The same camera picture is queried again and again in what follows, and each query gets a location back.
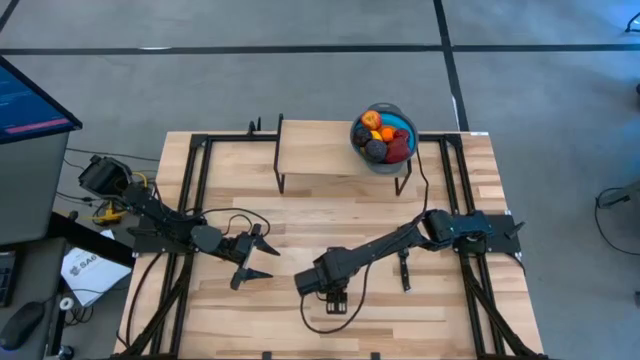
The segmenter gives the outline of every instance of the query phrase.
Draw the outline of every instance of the keyboard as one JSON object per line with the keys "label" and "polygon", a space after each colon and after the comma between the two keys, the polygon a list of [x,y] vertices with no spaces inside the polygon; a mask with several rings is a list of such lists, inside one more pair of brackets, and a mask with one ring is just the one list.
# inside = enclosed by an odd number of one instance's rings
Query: keyboard
{"label": "keyboard", "polygon": [[0,252],[0,308],[11,305],[16,273],[16,252]]}

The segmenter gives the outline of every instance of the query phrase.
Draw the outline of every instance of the wooden shelf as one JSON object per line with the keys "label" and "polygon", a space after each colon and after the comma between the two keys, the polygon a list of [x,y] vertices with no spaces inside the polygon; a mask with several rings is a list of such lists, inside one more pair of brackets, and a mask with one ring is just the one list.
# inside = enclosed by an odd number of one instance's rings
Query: wooden shelf
{"label": "wooden shelf", "polygon": [[373,172],[353,151],[351,121],[282,120],[278,172],[283,175],[404,177],[406,163],[394,174]]}

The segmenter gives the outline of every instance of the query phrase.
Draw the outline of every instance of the dark fruit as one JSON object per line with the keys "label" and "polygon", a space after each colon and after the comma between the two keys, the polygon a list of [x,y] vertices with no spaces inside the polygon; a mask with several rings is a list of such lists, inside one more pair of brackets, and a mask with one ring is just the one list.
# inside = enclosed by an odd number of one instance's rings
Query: dark fruit
{"label": "dark fruit", "polygon": [[353,132],[353,143],[356,146],[365,146],[372,138],[369,129],[357,128],[356,131]]}
{"label": "dark fruit", "polygon": [[396,130],[396,132],[393,134],[393,138],[394,139],[405,139],[406,141],[409,141],[409,131],[405,130],[405,129],[400,129],[400,130]]}
{"label": "dark fruit", "polygon": [[394,139],[387,148],[387,155],[384,158],[384,162],[387,164],[395,164],[401,161],[407,160],[411,150],[407,140],[403,138]]}
{"label": "dark fruit", "polygon": [[387,145],[380,140],[371,140],[364,147],[367,159],[372,162],[382,162],[387,155]]}

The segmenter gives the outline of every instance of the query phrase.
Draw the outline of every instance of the computer mouse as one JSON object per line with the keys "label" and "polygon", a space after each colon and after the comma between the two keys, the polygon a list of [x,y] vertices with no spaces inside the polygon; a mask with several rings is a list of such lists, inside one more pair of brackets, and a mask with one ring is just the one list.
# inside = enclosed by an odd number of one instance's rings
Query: computer mouse
{"label": "computer mouse", "polygon": [[17,350],[22,346],[44,317],[44,304],[26,303],[7,321],[0,332],[0,348]]}

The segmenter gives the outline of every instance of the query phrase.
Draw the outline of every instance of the black stripe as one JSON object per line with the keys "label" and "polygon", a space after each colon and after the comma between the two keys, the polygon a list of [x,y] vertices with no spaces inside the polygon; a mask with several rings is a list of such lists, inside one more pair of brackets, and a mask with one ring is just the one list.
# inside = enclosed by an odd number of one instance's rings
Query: black stripe
{"label": "black stripe", "polygon": [[453,52],[640,51],[640,44],[454,45]]}
{"label": "black stripe", "polygon": [[460,131],[469,131],[467,111],[464,108],[464,100],[462,100],[462,89],[460,89],[460,79],[458,78],[456,62],[453,57],[449,28],[447,26],[447,18],[444,14],[444,7],[442,6],[442,0],[433,0],[433,7],[436,10],[436,17],[438,19],[438,30],[440,31],[440,39],[442,41],[442,52],[444,53],[444,63],[447,67],[449,87],[451,88],[451,95],[456,101],[455,107],[458,117],[458,129]]}
{"label": "black stripe", "polygon": [[18,6],[18,2],[20,2],[20,0],[11,0],[9,5],[7,5],[7,8],[4,10],[4,13],[2,13],[2,16],[0,17],[0,32],[4,29],[4,26],[7,25],[7,21],[9,21],[11,14],[13,14],[13,10]]}
{"label": "black stripe", "polygon": [[0,49],[0,55],[215,55],[215,54],[304,54],[442,51],[440,45],[351,44],[351,45],[267,45],[167,48],[15,48]]}

